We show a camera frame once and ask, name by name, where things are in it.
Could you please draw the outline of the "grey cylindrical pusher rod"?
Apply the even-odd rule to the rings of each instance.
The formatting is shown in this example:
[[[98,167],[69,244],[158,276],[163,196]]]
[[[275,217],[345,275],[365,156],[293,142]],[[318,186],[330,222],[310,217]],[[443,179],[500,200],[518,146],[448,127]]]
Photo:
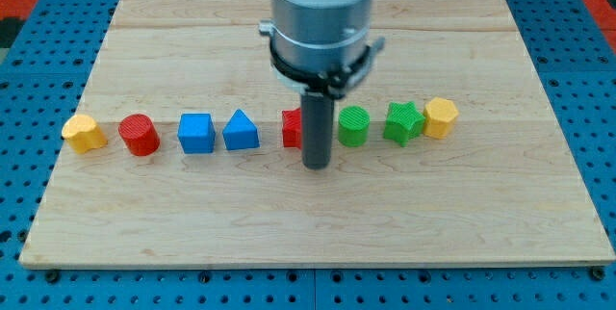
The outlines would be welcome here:
[[[334,101],[320,92],[300,96],[302,163],[309,169],[326,168],[331,158]]]

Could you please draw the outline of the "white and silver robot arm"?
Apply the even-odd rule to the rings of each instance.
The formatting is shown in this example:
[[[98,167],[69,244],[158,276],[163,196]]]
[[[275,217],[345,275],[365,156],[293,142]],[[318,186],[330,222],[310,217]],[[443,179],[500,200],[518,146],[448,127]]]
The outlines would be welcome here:
[[[330,162],[334,108],[372,70],[383,39],[368,41],[372,0],[270,0],[259,24],[277,79],[300,96],[302,163]]]

